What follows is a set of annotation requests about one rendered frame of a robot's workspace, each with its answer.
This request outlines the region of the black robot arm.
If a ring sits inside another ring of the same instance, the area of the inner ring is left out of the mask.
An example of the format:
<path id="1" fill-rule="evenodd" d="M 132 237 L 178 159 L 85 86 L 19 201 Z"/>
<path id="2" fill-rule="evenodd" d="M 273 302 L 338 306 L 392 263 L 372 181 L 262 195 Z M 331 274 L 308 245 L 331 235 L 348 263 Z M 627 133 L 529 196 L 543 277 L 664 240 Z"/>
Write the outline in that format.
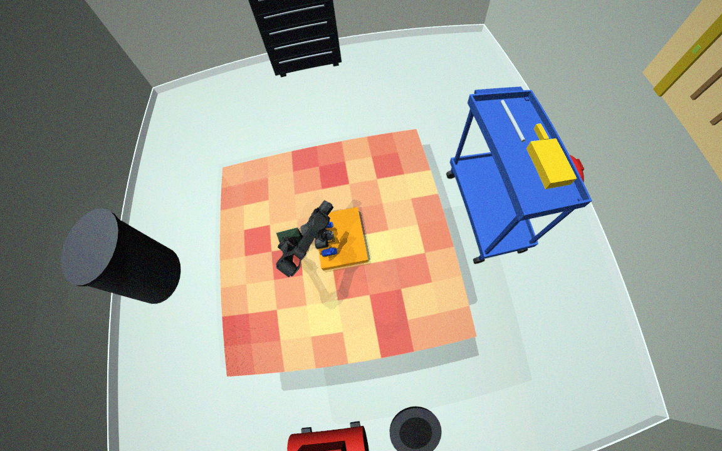
<path id="1" fill-rule="evenodd" d="M 303 238 L 298 245 L 296 244 L 295 237 L 283 237 L 283 240 L 279 241 L 278 248 L 283 251 L 283 257 L 277 261 L 277 269 L 281 273 L 288 277 L 293 277 L 293 275 L 297 273 L 307 249 L 311 246 L 318 232 L 328 226 L 330 222 L 328 215 L 332 209 L 332 203 L 323 200 L 321 205 L 313 210 L 308 222 L 300 226 Z M 296 255 L 297 258 L 300 259 L 298 266 L 293 263 L 293 255 Z"/>

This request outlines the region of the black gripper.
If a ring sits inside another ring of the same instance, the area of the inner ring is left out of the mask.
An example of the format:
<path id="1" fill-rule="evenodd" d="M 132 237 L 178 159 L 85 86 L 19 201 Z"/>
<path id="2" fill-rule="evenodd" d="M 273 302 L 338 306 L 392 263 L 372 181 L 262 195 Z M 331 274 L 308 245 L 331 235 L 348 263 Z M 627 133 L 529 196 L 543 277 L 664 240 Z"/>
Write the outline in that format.
<path id="1" fill-rule="evenodd" d="M 315 247 L 316 249 L 323 249 L 328 247 L 328 240 L 327 240 L 327 234 L 325 233 L 325 229 L 322 229 L 318 232 L 317 236 L 315 237 Z"/>

